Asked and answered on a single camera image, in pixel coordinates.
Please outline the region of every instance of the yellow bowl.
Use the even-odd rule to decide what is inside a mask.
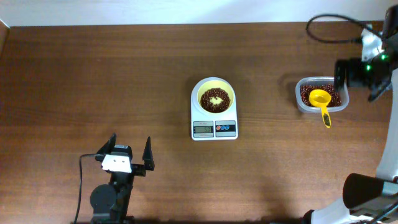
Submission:
[[[207,90],[210,90],[212,88],[220,88],[220,89],[224,90],[225,92],[227,92],[228,97],[229,97],[229,106],[225,111],[228,111],[234,101],[234,91],[232,90],[232,87],[228,83],[223,82],[221,80],[210,80],[210,81],[207,81],[204,84],[202,84],[202,86],[198,90],[198,103],[199,103],[200,107],[201,107],[201,104],[200,104],[201,96],[203,94],[205,94],[205,92]]]

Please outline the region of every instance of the wood grain surface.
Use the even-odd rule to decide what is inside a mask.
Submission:
[[[342,22],[314,29],[361,32]],[[152,138],[156,169],[135,179],[129,205],[137,218],[273,220],[322,208],[350,173],[375,175],[392,95],[368,103],[367,90],[350,89],[327,129],[298,111],[295,85],[360,54],[308,39],[305,23],[12,27],[0,60],[0,223],[72,222],[78,157],[113,132],[135,163]],[[206,77],[236,92],[235,141],[190,137],[190,94]],[[100,163],[83,161],[79,221],[108,180]]]

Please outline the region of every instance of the clear plastic container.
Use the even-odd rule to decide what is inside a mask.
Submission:
[[[308,77],[300,80],[296,85],[296,100],[297,100],[298,109],[303,113],[321,113],[320,108],[311,107],[304,104],[303,100],[301,99],[300,87],[302,85],[311,85],[311,86],[327,85],[327,84],[333,85],[334,80],[335,80],[334,77]],[[334,106],[328,108],[329,113],[341,111],[347,107],[349,103],[347,84],[344,83],[344,88],[340,90],[339,95],[341,99],[341,106]]]

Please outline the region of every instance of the scoop handle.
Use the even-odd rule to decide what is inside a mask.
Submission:
[[[325,124],[325,126],[327,128],[330,128],[331,127],[331,119],[330,119],[330,115],[329,115],[329,112],[328,112],[328,109],[326,108],[326,106],[321,107],[321,112],[322,112],[323,123]]]

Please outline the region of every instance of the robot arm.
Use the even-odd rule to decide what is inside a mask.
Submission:
[[[392,111],[386,147],[376,170],[376,177],[393,181],[398,177],[398,69],[392,72]]]
[[[383,35],[364,31],[362,58],[338,60],[335,88],[368,87],[369,101],[392,88],[392,112],[386,146],[376,177],[351,174],[343,196],[331,205],[309,211],[303,218],[311,224],[390,223],[398,220],[398,5],[391,7],[384,21]],[[382,49],[381,40],[388,43]]]
[[[134,217],[127,216],[130,195],[134,177],[145,177],[146,171],[155,169],[154,158],[148,137],[142,160],[144,164],[131,164],[132,150],[130,146],[116,144],[116,134],[113,134],[109,141],[96,153],[83,156],[95,156],[101,162],[101,167],[111,174],[108,184],[103,184],[94,189],[90,196],[90,203],[93,207],[93,218],[91,224],[133,224]],[[80,161],[80,189],[79,202],[76,211],[74,224],[80,209],[81,199],[81,161]]]
[[[307,222],[311,224],[349,224],[371,220],[372,217],[376,216],[376,213],[382,212],[397,200],[393,195],[398,193],[398,185],[390,181],[393,181],[394,177],[398,176],[398,69],[392,72],[391,82],[393,91],[391,119],[386,148],[377,168],[377,179],[352,174],[346,180],[343,197],[323,209],[308,213]],[[364,186],[359,186],[361,185],[360,180],[363,181]],[[352,192],[368,195],[369,193],[375,193],[375,196],[366,198],[360,195],[353,195]],[[350,212],[347,207],[359,209],[355,209],[355,212]],[[394,220],[393,217],[395,217],[394,214],[384,221],[391,222]]]

